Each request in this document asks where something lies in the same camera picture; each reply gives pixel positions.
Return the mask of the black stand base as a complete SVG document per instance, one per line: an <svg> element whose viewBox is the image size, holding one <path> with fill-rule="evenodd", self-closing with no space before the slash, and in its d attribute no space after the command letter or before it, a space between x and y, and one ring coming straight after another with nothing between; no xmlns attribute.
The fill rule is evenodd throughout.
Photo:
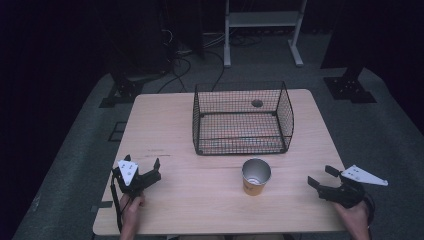
<svg viewBox="0 0 424 240"><path fill-rule="evenodd" d="M359 81L362 67L348 67L339 77L325 77L324 82L335 100L350 100L352 103L375 103L374 96Z"/></svg>
<svg viewBox="0 0 424 240"><path fill-rule="evenodd" d="M144 85L155 80L153 76L131 80L125 75L113 75L112 79L112 88L109 94L102 99L100 108L112 108L117 104L133 103L136 97L142 93Z"/></svg>

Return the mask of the white metal stand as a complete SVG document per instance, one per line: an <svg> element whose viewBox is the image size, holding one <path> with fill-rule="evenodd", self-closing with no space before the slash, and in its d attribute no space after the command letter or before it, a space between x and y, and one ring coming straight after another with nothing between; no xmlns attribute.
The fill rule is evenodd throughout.
<svg viewBox="0 0 424 240"><path fill-rule="evenodd" d="M276 12L231 12L230 0L225 1L225 27L224 27L224 47L223 64L225 67L231 66L230 30L233 28L254 28L254 27L293 27L294 33L288 40L288 46L297 67L302 67L304 62L297 48L297 41L308 0L301 0L297 11L276 11Z"/></svg>

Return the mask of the black wire basket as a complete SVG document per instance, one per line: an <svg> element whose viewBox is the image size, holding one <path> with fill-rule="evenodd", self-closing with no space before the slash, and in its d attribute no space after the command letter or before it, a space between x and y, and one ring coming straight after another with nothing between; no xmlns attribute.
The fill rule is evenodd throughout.
<svg viewBox="0 0 424 240"><path fill-rule="evenodd" d="M251 102L263 101L260 108ZM282 81L198 84L192 114L195 152L204 156L282 154L294 113Z"/></svg>

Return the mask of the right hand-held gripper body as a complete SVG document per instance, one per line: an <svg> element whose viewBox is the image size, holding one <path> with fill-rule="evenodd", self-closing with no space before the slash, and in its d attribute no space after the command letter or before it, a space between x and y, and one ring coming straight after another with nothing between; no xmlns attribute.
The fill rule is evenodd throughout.
<svg viewBox="0 0 424 240"><path fill-rule="evenodd" d="M389 182L381 179L368 171L352 165L344 171L340 171L339 177L341 185L339 187L329 187L320 184L317 190L321 199L339 203L344 208L351 208L360 203L365 197L365 189L363 183L387 186Z"/></svg>

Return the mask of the metal cup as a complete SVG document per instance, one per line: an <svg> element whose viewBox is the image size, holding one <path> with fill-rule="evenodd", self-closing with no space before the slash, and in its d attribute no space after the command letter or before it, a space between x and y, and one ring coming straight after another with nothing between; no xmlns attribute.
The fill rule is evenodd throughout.
<svg viewBox="0 0 424 240"><path fill-rule="evenodd" d="M243 190L250 196L260 195L271 176L271 167L266 161L249 159L242 166Z"/></svg>

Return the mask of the person's left hand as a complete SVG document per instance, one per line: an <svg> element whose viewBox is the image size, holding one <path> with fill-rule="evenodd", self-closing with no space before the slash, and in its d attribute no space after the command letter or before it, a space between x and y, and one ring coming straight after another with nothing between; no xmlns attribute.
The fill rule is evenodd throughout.
<svg viewBox="0 0 424 240"><path fill-rule="evenodd" d="M141 208L144 206L145 196L141 194L132 199L128 194L123 194L120 199L121 219L124 226L135 226L140 220Z"/></svg>

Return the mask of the person's right hand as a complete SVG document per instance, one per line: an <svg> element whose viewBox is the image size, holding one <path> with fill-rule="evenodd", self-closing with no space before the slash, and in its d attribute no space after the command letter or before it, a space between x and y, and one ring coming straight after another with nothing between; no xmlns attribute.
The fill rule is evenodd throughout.
<svg viewBox="0 0 424 240"><path fill-rule="evenodd" d="M368 229L368 208L364 201L351 208L344 208L339 203L334 203L333 206L351 234L358 234Z"/></svg>

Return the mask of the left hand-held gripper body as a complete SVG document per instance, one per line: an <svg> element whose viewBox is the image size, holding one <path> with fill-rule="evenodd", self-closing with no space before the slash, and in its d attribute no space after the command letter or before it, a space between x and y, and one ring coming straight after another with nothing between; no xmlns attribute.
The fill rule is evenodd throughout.
<svg viewBox="0 0 424 240"><path fill-rule="evenodd" d="M140 174L138 163L124 160L118 161L118 166L113 170L113 175L118 180L121 192L128 194L131 198L139 196L146 188L161 180L160 172L152 169Z"/></svg>

